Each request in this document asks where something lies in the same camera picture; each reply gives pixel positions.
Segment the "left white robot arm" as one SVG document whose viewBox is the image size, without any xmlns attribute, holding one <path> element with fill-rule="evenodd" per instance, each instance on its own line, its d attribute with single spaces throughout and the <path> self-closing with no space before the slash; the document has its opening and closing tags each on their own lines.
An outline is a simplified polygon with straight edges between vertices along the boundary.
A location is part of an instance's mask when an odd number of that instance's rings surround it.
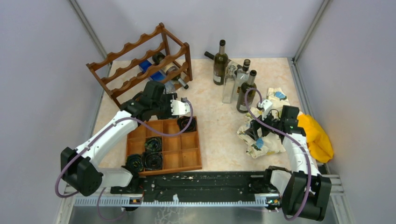
<svg viewBox="0 0 396 224">
<path fill-rule="evenodd" d="M 99 165 L 110 150 L 140 124 L 152 116 L 171 115 L 171 104 L 176 99 L 175 92 L 166 93 L 165 84 L 147 82 L 143 91 L 121 104 L 119 111 L 98 133 L 75 149 L 66 147 L 61 152 L 56 195 L 66 197 L 59 191 L 61 180 L 84 196 L 90 196 L 100 188 L 111 187 L 122 187 L 128 193 L 136 192 L 140 187 L 140 180 L 134 177 L 136 171 L 125 166 L 100 168 Z"/>
</svg>

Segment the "dark wine bottle beige label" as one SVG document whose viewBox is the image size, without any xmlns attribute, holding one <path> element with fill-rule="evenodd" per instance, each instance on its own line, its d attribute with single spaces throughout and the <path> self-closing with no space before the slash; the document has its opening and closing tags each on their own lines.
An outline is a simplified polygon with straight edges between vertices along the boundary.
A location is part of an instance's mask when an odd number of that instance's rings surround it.
<svg viewBox="0 0 396 224">
<path fill-rule="evenodd" d="M 152 56 L 152 60 L 155 65 L 159 65 L 164 58 L 165 55 L 162 52 L 158 52 Z M 165 73 L 166 76 L 172 71 L 176 70 L 178 70 L 178 67 L 171 63 L 162 68 L 162 71 Z M 172 81 L 174 81 L 174 83 L 181 84 L 184 89 L 189 88 L 189 85 L 182 79 L 181 75 L 177 75 L 176 77 L 172 78 Z"/>
</svg>

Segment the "clear glass bottle front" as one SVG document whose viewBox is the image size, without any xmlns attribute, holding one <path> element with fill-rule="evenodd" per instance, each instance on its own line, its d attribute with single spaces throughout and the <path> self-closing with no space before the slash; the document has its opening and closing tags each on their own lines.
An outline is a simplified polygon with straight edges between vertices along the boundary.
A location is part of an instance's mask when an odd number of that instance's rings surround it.
<svg viewBox="0 0 396 224">
<path fill-rule="evenodd" d="M 233 98 L 233 91 L 235 86 L 236 75 L 235 71 L 237 67 L 235 65 L 228 66 L 228 70 L 224 77 L 224 87 L 222 92 L 222 103 L 230 104 Z"/>
</svg>

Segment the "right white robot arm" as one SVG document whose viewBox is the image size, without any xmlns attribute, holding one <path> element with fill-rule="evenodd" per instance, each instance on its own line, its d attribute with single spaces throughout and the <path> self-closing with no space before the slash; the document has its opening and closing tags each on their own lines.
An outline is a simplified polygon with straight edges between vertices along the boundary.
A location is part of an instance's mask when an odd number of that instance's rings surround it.
<svg viewBox="0 0 396 224">
<path fill-rule="evenodd" d="M 263 187 L 268 192 L 279 191 L 281 209 L 287 220 L 292 221 L 301 217 L 322 221 L 328 206 L 332 183 L 328 177 L 322 176 L 313 164 L 305 130 L 298 125 L 299 109 L 284 105 L 279 118 L 273 116 L 273 106 L 270 101 L 259 102 L 257 109 L 262 114 L 253 117 L 247 129 L 248 136 L 257 140 L 258 129 L 261 130 L 263 137 L 269 133 L 277 134 L 291 167 L 290 170 L 274 166 L 266 169 Z"/>
</svg>

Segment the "dark wine bottle grey label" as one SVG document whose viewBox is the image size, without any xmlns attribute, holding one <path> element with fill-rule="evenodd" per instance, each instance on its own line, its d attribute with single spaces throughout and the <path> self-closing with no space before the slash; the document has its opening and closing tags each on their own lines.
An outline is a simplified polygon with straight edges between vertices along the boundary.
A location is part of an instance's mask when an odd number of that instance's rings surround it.
<svg viewBox="0 0 396 224">
<path fill-rule="evenodd" d="M 226 73 L 226 67 L 228 65 L 228 55 L 225 52 L 225 40 L 220 40 L 219 51 L 214 56 L 213 63 L 213 82 L 216 85 L 223 85 L 224 77 Z"/>
</svg>

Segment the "wooden compartment tray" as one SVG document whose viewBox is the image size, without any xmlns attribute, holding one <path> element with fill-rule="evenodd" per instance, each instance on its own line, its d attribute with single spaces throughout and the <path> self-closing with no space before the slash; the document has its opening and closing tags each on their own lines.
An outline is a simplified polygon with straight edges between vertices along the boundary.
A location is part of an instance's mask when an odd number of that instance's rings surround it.
<svg viewBox="0 0 396 224">
<path fill-rule="evenodd" d="M 132 154 L 142 154 L 148 138 L 162 138 L 163 168 L 161 170 L 144 170 L 140 176 L 162 175 L 202 168 L 198 129 L 195 132 L 180 131 L 177 119 L 153 120 L 148 126 L 140 125 L 127 135 L 126 158 Z"/>
</svg>

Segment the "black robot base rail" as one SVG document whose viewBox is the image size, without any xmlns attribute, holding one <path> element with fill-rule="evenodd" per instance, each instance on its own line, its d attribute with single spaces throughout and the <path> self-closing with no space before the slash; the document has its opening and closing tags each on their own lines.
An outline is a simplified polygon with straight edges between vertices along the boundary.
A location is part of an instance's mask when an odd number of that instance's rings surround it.
<svg viewBox="0 0 396 224">
<path fill-rule="evenodd" d="M 250 207 L 323 218 L 340 179 L 270 167 L 265 171 L 184 172 L 142 177 L 132 187 L 113 187 L 102 196 L 77 196 L 75 206 Z"/>
</svg>

